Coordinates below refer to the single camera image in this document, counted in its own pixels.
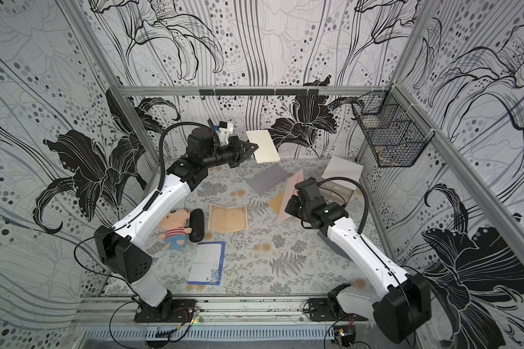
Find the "cream letter paper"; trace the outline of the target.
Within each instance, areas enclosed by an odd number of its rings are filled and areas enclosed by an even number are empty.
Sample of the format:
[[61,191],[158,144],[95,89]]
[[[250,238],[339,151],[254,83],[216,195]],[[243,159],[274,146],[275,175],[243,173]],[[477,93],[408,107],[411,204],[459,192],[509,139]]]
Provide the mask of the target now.
[[209,209],[208,229],[222,234],[247,231],[247,207],[225,207],[211,204]]
[[246,135],[250,143],[258,146],[258,149],[254,152],[254,157],[259,164],[280,161],[279,153],[268,130],[247,131]]

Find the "pink envelope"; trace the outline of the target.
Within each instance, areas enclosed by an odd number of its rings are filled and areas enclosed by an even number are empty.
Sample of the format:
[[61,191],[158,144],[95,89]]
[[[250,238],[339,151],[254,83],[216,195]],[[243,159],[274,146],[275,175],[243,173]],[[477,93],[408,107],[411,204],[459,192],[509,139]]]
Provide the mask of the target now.
[[304,180],[304,170],[297,171],[287,180],[285,190],[284,190],[284,195],[282,197],[282,202],[281,202],[278,216],[277,216],[277,222],[283,222],[286,219],[291,217],[291,215],[285,212],[285,209],[288,205],[289,200],[293,196],[296,196],[295,185],[303,180]]

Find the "yellow kraft envelope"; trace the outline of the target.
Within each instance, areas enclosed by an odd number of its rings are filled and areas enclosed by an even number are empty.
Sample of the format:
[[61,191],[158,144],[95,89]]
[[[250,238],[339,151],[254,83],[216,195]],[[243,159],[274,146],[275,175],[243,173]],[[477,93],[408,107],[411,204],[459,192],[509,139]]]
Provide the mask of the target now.
[[276,215],[280,214],[284,194],[285,194],[284,192],[281,192],[267,202],[268,206],[273,210],[273,212]]

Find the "lilac grey envelope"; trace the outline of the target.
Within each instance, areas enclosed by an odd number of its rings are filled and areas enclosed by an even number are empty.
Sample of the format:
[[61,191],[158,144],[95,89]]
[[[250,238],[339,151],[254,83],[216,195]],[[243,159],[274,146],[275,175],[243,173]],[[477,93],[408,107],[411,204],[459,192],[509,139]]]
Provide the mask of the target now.
[[257,194],[262,194],[286,180],[289,173],[279,164],[273,164],[247,181],[247,185]]

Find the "white blue-bordered letter paper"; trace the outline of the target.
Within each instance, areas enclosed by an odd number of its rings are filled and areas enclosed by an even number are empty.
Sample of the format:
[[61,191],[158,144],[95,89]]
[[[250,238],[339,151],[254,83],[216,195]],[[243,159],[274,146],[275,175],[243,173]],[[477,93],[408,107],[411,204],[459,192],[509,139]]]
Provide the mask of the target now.
[[201,242],[197,245],[188,284],[219,286],[221,284],[226,243]]

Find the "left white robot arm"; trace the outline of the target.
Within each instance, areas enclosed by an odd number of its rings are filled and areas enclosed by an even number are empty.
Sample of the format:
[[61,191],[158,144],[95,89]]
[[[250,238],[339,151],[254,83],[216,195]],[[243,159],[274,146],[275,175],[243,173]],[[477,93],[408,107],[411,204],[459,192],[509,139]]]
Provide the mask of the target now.
[[158,308],[171,298],[151,270],[153,260],[142,247],[155,226],[207,176],[212,167],[238,167],[259,148],[257,144],[225,134],[226,123],[192,123],[186,152],[170,167],[164,162],[164,145],[159,144],[160,181],[157,187],[126,217],[94,234],[100,261],[120,275],[139,300]]

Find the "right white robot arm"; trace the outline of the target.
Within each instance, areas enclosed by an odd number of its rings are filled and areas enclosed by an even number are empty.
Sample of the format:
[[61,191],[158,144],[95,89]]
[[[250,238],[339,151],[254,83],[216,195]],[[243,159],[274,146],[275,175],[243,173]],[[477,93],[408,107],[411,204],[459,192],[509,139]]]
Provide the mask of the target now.
[[391,342],[402,343],[432,317],[429,282],[422,274],[400,267],[364,235],[367,204],[356,223],[344,207],[326,202],[320,186],[313,177],[297,183],[285,211],[342,250],[373,288],[364,292],[347,284],[336,287],[328,294],[331,313],[338,318],[356,315],[372,320]]

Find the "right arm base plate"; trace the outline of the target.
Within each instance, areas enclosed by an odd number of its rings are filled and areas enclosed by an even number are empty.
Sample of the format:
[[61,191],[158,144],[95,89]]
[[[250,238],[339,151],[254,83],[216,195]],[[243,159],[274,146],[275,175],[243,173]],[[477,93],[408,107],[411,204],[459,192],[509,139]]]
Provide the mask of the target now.
[[328,298],[309,298],[303,307],[303,312],[314,322],[326,321],[367,321],[368,319],[357,314],[348,315],[336,301]]

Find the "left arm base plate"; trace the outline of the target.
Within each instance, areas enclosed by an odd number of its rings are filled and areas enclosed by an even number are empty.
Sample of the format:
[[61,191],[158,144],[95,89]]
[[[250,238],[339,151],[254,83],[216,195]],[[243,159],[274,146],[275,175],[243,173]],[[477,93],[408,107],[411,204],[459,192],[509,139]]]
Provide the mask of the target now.
[[182,324],[192,319],[196,310],[194,299],[164,300],[157,307],[152,307],[144,301],[138,301],[134,322],[140,323],[173,323]]

